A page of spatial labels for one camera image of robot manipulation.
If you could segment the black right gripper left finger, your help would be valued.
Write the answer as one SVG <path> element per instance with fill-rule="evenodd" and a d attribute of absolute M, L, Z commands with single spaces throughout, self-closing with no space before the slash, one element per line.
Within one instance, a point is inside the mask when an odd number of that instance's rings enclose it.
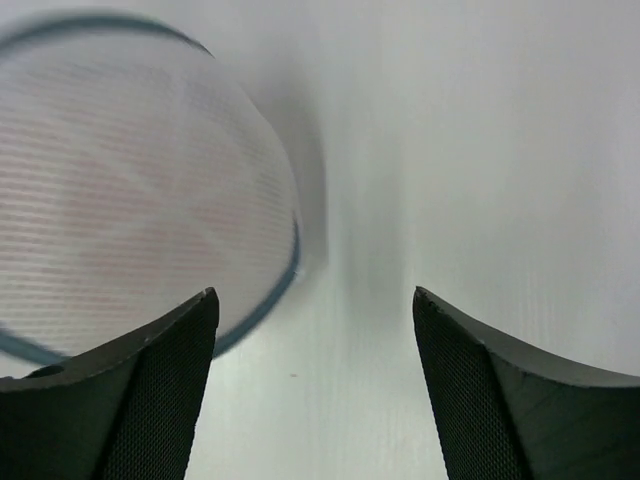
<path fill-rule="evenodd" d="M 218 322 L 207 288 L 93 350 L 3 378 L 2 478 L 184 478 Z"/>

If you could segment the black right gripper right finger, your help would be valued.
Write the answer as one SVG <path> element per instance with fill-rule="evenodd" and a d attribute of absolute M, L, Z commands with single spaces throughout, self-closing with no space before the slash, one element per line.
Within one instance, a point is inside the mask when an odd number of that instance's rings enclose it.
<path fill-rule="evenodd" d="M 412 309 L 448 478 L 638 478 L 638 377 L 544 351 L 423 287 Z"/>

